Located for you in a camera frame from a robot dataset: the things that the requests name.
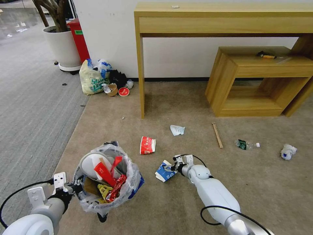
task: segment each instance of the red and white paper box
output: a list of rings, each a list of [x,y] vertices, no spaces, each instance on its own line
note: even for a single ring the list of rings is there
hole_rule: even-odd
[[[140,142],[140,154],[149,154],[156,151],[156,140],[143,136]]]

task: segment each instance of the green label sticker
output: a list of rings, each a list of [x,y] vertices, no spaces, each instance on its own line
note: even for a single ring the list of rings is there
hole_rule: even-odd
[[[82,30],[75,30],[76,35],[82,35]]]

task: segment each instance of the potted plant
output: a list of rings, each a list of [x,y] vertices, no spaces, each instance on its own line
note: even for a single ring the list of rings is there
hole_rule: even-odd
[[[33,0],[35,5],[47,9],[55,26],[43,29],[55,59],[59,62],[59,68],[63,71],[77,71],[81,67],[72,32],[69,30],[65,20],[65,4],[67,0]]]

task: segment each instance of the red lid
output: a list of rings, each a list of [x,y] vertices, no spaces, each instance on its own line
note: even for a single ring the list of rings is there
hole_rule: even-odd
[[[80,24],[79,24],[78,18],[76,18],[76,19],[72,20],[71,22],[68,22],[67,25],[80,25]]]
[[[118,94],[120,96],[128,96],[129,95],[129,89],[127,87],[122,87],[118,90]]]

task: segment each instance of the beige carpet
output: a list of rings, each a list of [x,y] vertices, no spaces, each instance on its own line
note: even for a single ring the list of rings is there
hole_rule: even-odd
[[[201,220],[203,204],[185,177],[176,175],[166,183],[155,178],[163,159],[171,161],[184,153],[200,157],[235,196],[241,211],[275,235],[312,233],[313,98],[290,118],[215,118],[204,97],[205,87],[202,82],[146,83],[144,120],[136,83],[128,97],[104,93],[90,97],[56,171],[72,175],[89,150],[118,140],[146,182],[132,200],[111,210],[104,224],[73,198],[59,234],[227,234],[223,226],[212,227]],[[217,124],[223,149],[218,147],[212,122]],[[173,137],[171,124],[185,126],[185,134]],[[156,139],[155,153],[139,154],[143,135]],[[234,145],[238,138],[260,142],[261,148],[241,150]],[[291,161],[279,156],[285,143],[298,148]]]

